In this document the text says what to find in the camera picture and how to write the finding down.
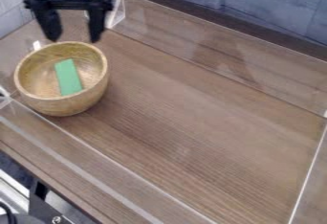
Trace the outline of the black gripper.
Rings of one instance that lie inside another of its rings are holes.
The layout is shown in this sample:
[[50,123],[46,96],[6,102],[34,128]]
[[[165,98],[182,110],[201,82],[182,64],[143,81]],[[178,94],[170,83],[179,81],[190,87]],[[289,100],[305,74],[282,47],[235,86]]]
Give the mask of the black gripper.
[[113,0],[25,0],[25,4],[26,8],[35,13],[49,40],[57,41],[63,32],[57,10],[89,10],[91,41],[101,40],[105,31],[106,11],[113,10]]

